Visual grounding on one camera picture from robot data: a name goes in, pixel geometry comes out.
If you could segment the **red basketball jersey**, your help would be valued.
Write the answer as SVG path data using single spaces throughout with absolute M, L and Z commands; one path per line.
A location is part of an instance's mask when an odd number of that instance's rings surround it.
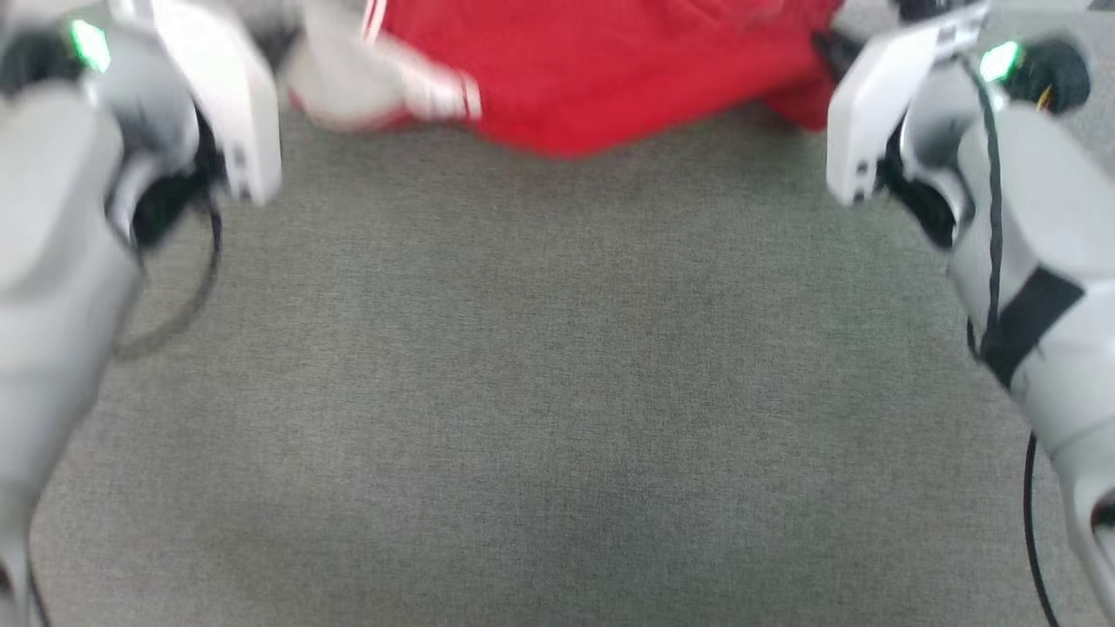
M 460 124 L 580 158 L 762 103 L 823 131 L 834 80 L 812 36 L 845 0 L 365 0 L 310 3 L 284 68 L 326 131 Z

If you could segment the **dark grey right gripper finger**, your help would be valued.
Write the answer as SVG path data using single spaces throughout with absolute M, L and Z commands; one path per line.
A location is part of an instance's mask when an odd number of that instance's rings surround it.
M 811 33 L 811 44 L 824 62 L 833 83 L 840 84 L 849 75 L 863 49 L 867 47 L 867 38 L 841 29 L 814 30 Z

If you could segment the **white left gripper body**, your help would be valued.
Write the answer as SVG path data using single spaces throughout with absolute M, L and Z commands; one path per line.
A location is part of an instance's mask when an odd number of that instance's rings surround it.
M 219 182 L 258 206 L 281 187 L 274 74 L 219 0 L 97 0 L 61 15 L 84 64 L 81 86 L 159 174 L 183 172 L 207 128 Z

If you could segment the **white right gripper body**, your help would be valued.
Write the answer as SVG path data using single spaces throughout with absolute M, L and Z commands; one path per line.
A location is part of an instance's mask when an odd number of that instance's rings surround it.
M 1018 40 L 976 55 L 988 3 L 898 3 L 828 103 L 826 184 L 852 206 L 888 190 L 909 208 L 964 208 L 956 152 L 981 108 L 1004 107 L 1026 59 Z

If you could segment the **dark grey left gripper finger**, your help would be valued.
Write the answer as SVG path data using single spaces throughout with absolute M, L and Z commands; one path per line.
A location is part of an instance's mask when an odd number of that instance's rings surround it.
M 270 71 L 278 75 L 282 71 L 295 40 L 302 33 L 300 23 L 256 23 L 251 25 L 251 37 L 264 59 Z

